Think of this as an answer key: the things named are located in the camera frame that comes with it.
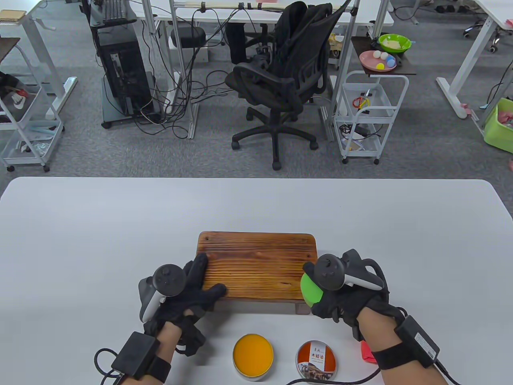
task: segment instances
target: pink plate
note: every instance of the pink plate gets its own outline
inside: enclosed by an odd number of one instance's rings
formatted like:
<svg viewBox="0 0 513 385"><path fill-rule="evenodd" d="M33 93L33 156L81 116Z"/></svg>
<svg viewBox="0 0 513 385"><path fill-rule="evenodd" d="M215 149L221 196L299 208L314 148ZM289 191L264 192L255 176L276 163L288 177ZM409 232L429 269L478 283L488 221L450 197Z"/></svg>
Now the pink plate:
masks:
<svg viewBox="0 0 513 385"><path fill-rule="evenodd" d="M394 68L397 67L397 63L396 63L396 65L394 65L392 68L388 68L386 66L386 60L382 60L381 58L376 59L373 55L374 55L374 51L362 52L362 54L360 55L360 62L362 62L362 66L364 66L367 69L370 69L371 71L375 71L375 72L388 72L388 71L392 71ZM383 63L383 65L385 66L385 69L377 69L376 66L379 63Z"/></svg>

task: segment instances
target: green ball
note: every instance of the green ball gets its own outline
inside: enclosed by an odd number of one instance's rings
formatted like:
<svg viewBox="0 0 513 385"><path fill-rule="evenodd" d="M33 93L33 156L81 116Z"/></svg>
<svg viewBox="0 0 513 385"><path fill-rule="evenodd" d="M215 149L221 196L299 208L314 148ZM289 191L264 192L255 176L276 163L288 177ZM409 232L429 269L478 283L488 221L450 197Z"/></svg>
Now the green ball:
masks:
<svg viewBox="0 0 513 385"><path fill-rule="evenodd" d="M301 293L306 304L312 307L317 302L321 301L324 292L318 287L309 276L303 274L301 277Z"/></svg>

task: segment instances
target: orange wax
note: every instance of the orange wax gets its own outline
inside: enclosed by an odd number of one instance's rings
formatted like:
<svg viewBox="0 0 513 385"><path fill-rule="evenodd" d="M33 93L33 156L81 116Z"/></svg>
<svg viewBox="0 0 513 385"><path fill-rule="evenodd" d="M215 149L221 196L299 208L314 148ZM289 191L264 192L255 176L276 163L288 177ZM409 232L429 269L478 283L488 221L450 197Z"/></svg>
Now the orange wax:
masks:
<svg viewBox="0 0 513 385"><path fill-rule="evenodd" d="M263 376L271 368L274 359L272 345L258 334L247 334L233 348L233 363L246 377Z"/></svg>

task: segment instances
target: keyboard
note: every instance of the keyboard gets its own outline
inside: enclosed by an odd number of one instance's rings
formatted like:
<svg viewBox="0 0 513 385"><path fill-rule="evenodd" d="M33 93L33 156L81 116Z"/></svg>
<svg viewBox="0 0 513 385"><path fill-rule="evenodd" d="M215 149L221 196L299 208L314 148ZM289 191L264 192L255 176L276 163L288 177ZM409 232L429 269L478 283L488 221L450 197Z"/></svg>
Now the keyboard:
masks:
<svg viewBox="0 0 513 385"><path fill-rule="evenodd" d="M103 20L105 24L128 23L126 1L127 0L103 1Z"/></svg>

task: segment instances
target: hand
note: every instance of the hand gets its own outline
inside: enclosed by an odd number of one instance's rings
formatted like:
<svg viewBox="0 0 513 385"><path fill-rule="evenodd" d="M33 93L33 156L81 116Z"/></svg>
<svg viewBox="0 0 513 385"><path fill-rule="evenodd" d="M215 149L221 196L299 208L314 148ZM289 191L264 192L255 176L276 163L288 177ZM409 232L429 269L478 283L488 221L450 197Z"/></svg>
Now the hand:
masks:
<svg viewBox="0 0 513 385"><path fill-rule="evenodd" d="M324 290L315 280L314 267L312 262L306 262L303 271L323 291L321 301L312 306L312 314L320 318L333 318L339 322L342 316L344 322L353 327L358 325L356 318L370 301L388 303L386 290L376 291L357 285L344 285L337 291Z"/></svg>
<svg viewBox="0 0 513 385"><path fill-rule="evenodd" d="M156 335L169 321L184 332L194 325L215 302L226 295L226 286L218 283L209 290L202 290L208 258L205 253L198 254L194 261L184 266L187 276L184 290L175 297L168 297L153 316L144 324L146 334Z"/></svg>

